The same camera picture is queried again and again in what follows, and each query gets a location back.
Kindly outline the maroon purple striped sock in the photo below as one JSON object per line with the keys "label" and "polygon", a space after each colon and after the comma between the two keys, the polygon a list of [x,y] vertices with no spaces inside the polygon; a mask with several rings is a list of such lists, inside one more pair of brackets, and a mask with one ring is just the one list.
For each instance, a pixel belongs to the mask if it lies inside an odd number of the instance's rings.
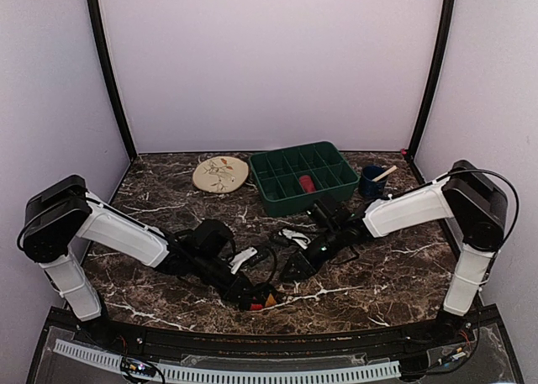
{"label": "maroon purple striped sock", "polygon": [[310,175],[302,175],[298,178],[298,181],[306,193],[314,193],[317,191],[314,180]]}

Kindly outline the black orange argyle sock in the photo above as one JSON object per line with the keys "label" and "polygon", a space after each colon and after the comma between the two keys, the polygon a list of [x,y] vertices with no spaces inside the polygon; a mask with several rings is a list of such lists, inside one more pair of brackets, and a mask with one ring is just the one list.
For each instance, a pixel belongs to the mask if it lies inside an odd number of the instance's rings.
{"label": "black orange argyle sock", "polygon": [[259,311],[278,305],[282,300],[282,294],[272,285],[257,285],[252,294],[250,311]]}

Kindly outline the green compartment tray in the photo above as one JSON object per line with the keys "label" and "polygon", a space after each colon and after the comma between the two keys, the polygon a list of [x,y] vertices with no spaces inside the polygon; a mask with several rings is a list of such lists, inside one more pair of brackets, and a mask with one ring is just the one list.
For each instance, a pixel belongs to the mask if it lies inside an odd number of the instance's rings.
{"label": "green compartment tray", "polygon": [[272,218],[304,212],[325,194],[346,201],[360,179],[329,141],[256,153],[249,166],[266,214]]}

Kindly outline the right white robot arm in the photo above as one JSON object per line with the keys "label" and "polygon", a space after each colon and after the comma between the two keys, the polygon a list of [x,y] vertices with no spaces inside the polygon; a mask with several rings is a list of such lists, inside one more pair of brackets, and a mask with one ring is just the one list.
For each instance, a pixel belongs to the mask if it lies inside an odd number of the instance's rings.
{"label": "right white robot arm", "polygon": [[495,175],[459,160],[446,174],[394,197],[374,199],[354,213],[325,194],[307,211],[322,233],[289,257],[280,279],[307,280],[346,247],[452,218],[462,232],[462,247],[442,305],[443,315],[429,328],[435,344],[447,345],[461,332],[459,317],[471,308],[514,229],[506,224],[509,201],[492,182]]}

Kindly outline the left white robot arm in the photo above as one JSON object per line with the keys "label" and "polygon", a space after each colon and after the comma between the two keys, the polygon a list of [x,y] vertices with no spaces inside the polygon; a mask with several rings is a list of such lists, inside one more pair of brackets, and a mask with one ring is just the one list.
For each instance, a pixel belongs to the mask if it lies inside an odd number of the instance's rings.
{"label": "left white robot arm", "polygon": [[225,224],[208,219],[195,229],[167,233],[110,207],[87,190],[81,176],[72,175],[29,199],[17,246],[46,272],[101,347],[113,346],[119,330],[103,316],[103,302],[70,252],[75,238],[105,245],[165,275],[196,275],[241,309],[264,304],[258,288],[219,256],[234,242]]}

